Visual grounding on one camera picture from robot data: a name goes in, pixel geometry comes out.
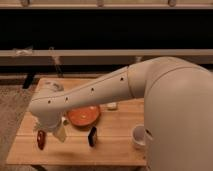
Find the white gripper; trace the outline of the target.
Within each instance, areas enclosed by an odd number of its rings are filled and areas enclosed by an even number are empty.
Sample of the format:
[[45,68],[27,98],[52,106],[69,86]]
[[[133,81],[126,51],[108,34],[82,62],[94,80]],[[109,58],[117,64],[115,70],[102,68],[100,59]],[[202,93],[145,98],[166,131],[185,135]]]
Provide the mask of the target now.
[[66,140],[66,131],[60,116],[45,116],[38,119],[38,129],[53,133],[60,142]]

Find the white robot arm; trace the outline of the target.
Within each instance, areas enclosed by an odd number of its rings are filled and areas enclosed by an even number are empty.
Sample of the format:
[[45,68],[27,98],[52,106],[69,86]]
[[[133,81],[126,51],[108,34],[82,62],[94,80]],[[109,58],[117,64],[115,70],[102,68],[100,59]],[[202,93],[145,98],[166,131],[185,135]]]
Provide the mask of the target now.
[[213,171],[213,73],[180,58],[146,60],[67,91],[47,84],[29,111],[53,132],[65,111],[138,98],[149,171]]

